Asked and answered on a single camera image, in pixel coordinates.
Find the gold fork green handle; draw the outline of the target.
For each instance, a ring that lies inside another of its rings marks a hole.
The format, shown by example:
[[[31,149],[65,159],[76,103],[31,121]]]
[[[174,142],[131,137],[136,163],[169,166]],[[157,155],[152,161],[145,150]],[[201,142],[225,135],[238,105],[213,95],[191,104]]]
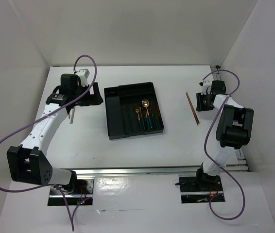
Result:
[[[138,124],[139,124],[140,131],[142,132],[142,131],[144,131],[144,128],[143,128],[143,124],[142,124],[141,117],[140,117],[140,109],[136,108],[135,112],[137,114]]]

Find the gold spoon green handle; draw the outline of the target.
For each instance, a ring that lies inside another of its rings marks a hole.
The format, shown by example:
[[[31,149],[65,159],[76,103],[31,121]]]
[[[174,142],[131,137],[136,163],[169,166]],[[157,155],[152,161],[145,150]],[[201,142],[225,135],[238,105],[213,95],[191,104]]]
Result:
[[[147,111],[145,111],[145,115],[146,115],[146,121],[147,121],[147,125],[148,125],[148,130],[151,130],[152,129],[152,124],[151,124],[151,121],[149,119],[149,115],[148,115]]]
[[[149,111],[148,111],[148,107],[149,107],[149,101],[147,99],[143,99],[141,101],[142,106],[145,108],[145,110],[147,111],[148,115],[149,115]]]

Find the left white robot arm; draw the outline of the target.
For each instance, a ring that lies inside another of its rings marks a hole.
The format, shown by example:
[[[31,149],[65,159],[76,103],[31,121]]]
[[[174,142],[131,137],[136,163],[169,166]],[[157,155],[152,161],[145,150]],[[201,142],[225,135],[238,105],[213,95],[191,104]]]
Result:
[[[77,190],[76,172],[53,167],[47,159],[47,150],[61,123],[73,117],[76,106],[102,104],[98,83],[93,84],[92,94],[87,92],[88,76],[88,69],[62,74],[60,85],[46,100],[43,120],[33,126],[19,146],[8,149],[7,159],[13,181],[40,186],[57,184],[68,194]]]

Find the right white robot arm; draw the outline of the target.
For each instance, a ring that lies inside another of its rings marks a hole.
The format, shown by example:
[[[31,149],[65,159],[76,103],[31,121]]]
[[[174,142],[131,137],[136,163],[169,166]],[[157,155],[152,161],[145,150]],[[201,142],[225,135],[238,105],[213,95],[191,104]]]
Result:
[[[202,91],[196,94],[198,112],[217,109],[214,125],[218,142],[215,152],[203,162],[196,171],[194,185],[202,191],[220,181],[221,168],[227,164],[231,155],[249,143],[252,132],[254,110],[245,108],[226,94],[223,81],[202,81]]]

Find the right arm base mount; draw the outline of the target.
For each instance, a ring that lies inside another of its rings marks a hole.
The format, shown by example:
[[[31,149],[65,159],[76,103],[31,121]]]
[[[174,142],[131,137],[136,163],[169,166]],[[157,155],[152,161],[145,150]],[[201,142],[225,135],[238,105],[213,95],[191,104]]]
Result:
[[[182,204],[225,202],[221,179],[215,183],[198,183],[195,177],[179,177],[174,184],[180,189]]]

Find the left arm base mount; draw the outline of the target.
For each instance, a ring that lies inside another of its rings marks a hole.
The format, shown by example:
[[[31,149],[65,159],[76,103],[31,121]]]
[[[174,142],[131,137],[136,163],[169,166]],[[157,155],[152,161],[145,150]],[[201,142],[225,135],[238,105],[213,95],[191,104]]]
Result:
[[[86,177],[85,179],[77,180],[74,188],[59,185],[63,194],[66,197],[69,206],[90,206],[93,204],[94,178]],[[48,206],[65,206],[63,195],[55,188],[51,187],[48,198]]]

